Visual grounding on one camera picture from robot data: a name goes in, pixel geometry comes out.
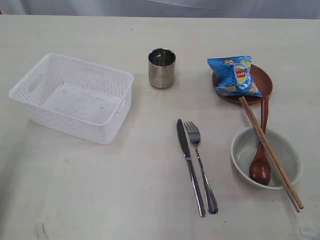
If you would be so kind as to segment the silver fork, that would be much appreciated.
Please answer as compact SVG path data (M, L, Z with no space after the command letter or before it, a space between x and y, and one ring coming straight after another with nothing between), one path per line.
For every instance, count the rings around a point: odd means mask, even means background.
M201 134L198 127L192 121L185 121L184 127L188 133L189 141L193 144L194 150L197 156L198 164L200 167L204 190L205 190L205 198L207 203L207 210L210 214L214 215L218 212L218 204L216 198L214 196L211 185L208 181L207 175L204 170L204 166L202 160L200 158L200 154L198 151L198 145L201 142Z

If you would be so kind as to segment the shiny steel cup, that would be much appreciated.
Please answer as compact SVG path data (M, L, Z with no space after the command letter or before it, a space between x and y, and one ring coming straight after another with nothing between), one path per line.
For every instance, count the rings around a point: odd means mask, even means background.
M168 48L156 48L148 54L148 79L152 87L169 88L175 80L176 54Z

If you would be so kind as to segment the silver table knife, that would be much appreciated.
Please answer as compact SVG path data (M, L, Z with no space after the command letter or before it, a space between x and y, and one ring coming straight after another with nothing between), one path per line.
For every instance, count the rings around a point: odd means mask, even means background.
M185 133L185 128L184 128L183 122L180 118L176 122L176 130L177 130L178 141L179 141L180 147L182 149L182 152L183 152L183 155L184 155L187 167L188 167L190 180L191 180L191 184L193 187L193 192L194 192L195 200L197 203L199 215L201 218L204 218L206 216L204 203L203 203L203 199L201 196L201 191L199 188L197 176L196 176L194 166L192 163L192 158L191 158L189 144L188 144L186 133Z

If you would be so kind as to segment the blue chip bag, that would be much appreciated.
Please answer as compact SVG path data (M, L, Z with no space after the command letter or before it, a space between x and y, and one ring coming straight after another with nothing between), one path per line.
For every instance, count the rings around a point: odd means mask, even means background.
M214 90L222 96L256 96L261 98L250 73L252 57L249 55L209 58L207 63L215 73L217 86Z

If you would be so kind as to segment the brown wooden chopstick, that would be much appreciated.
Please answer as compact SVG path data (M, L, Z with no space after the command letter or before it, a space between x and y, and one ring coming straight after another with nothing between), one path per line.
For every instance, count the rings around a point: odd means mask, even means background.
M260 143L255 157L249 167L249 176L252 180L260 184L265 184L268 179L271 178L271 167L275 170L277 176L279 177L283 188L285 189L290 201L296 212L300 212L304 208L302 201L300 200L295 188L288 175L286 174L284 168L280 164L280 161L273 150L265 132L261 128L258 120L253 114L249 104L247 103L245 97L240 97L239 101L244 108L246 115L248 116L252 127L258 136Z
M299 213L300 210L302 210L304 208L304 205L303 205L302 201L300 200L295 188L293 187L293 184L291 183L289 177L287 176L284 168L282 167L275 151L273 150L273 148L272 148L272 146L266 136L266 133L263 133L263 130L261 128L261 124L258 123L258 120L255 117L253 111L251 110L246 98L244 96L242 96L239 98L239 101L240 101L242 107L244 108L244 111L245 111L246 115L248 116L248 118L252 124L252 127L260 140L260 143L262 143L264 151L268 154L269 161L272 163L273 168L274 168L276 174L278 175L283 188L285 189L289 199L292 202L292 205L294 206L296 212Z

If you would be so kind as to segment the brown round plate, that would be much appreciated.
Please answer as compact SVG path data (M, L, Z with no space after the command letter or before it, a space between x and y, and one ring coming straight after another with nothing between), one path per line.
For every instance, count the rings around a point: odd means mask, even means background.
M261 94L266 94L270 96L273 90L273 83L269 75L263 69L254 64L251 65L250 74L253 77L254 83L256 84ZM212 85L213 88L218 86L218 79L215 72L212 73ZM229 102L240 104L240 101L238 99L239 96L223 96L217 92L216 94L220 96L222 99L228 100ZM249 105L252 105L260 103L262 97L245 95L245 99Z

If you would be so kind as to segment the brown wooden spoon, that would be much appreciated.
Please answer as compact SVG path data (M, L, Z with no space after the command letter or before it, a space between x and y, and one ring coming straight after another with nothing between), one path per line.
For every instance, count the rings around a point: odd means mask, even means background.
M260 108L260 116L261 116L261 129L263 133L266 133L268 116L269 116L269 97L263 96L261 100L261 108ZM271 179L271 167L268 162L264 147L262 143L259 143L259 147L257 152L250 164L249 167L249 177L262 185L268 185Z

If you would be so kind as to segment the white perforated plastic basket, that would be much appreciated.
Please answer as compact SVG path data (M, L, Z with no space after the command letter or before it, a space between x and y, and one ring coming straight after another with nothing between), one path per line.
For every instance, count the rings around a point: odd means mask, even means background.
M36 124L108 145L130 111L133 82L129 72L48 53L8 96Z

